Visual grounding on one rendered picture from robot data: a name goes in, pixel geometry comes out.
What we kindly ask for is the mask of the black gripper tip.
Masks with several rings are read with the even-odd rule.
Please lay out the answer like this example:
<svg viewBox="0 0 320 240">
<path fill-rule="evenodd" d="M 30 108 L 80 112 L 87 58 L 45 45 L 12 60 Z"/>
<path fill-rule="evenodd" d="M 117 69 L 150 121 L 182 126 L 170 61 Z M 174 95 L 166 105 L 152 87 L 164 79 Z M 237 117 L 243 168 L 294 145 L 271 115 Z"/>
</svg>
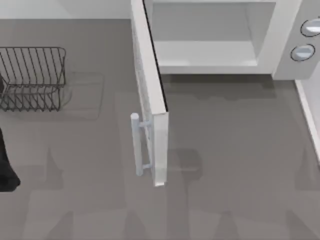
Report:
<svg viewBox="0 0 320 240">
<path fill-rule="evenodd" d="M 21 180 L 9 161 L 3 131 L 0 127 L 0 193 L 14 192 L 20 185 Z"/>
</svg>

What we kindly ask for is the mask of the white microwave door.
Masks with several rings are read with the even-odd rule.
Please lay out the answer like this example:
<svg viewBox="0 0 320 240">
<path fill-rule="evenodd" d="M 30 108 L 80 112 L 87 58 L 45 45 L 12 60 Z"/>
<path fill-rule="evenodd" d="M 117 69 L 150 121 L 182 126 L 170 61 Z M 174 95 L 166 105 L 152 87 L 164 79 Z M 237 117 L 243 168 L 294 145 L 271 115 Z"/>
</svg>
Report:
<svg viewBox="0 0 320 240">
<path fill-rule="evenodd" d="M 168 172 L 169 110 L 161 80 L 150 16 L 152 0 L 130 0 L 134 70 L 153 185 L 164 186 Z"/>
</svg>

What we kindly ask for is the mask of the grey microwave knob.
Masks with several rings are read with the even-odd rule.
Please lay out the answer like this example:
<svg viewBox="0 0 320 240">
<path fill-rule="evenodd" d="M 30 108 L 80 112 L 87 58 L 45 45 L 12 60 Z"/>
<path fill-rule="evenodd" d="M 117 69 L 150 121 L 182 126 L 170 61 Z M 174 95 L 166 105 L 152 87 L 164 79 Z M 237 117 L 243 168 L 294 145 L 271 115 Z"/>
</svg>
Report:
<svg viewBox="0 0 320 240">
<path fill-rule="evenodd" d="M 307 38 L 320 35 L 320 17 L 304 21 L 300 27 L 300 33 Z"/>
<path fill-rule="evenodd" d="M 312 44 L 296 46 L 290 53 L 290 57 L 295 62 L 304 62 L 310 59 L 316 52 Z"/>
</svg>

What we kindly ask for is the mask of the pale microwave oven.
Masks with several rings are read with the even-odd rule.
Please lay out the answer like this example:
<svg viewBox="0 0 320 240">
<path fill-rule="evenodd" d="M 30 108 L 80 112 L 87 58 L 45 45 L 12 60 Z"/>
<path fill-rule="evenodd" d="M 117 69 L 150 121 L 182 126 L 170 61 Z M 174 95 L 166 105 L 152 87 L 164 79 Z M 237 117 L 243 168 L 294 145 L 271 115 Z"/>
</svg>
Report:
<svg viewBox="0 0 320 240">
<path fill-rule="evenodd" d="M 270 75 L 307 79 L 320 60 L 320 35 L 304 21 L 320 18 L 320 0 L 152 0 L 152 39 L 162 74 Z M 297 46 L 314 55 L 291 59 Z"/>
</svg>

